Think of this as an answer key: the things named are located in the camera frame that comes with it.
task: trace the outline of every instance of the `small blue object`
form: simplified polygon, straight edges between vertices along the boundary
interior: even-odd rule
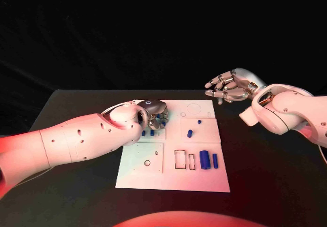
[[[208,150],[200,151],[200,164],[202,164],[202,169],[211,169],[212,168]]]
[[[216,154],[213,154],[213,168],[218,169],[218,159],[216,159]]]
[[[192,137],[192,134],[193,134],[193,131],[189,130],[189,132],[187,132],[187,137],[189,137],[189,138]]]

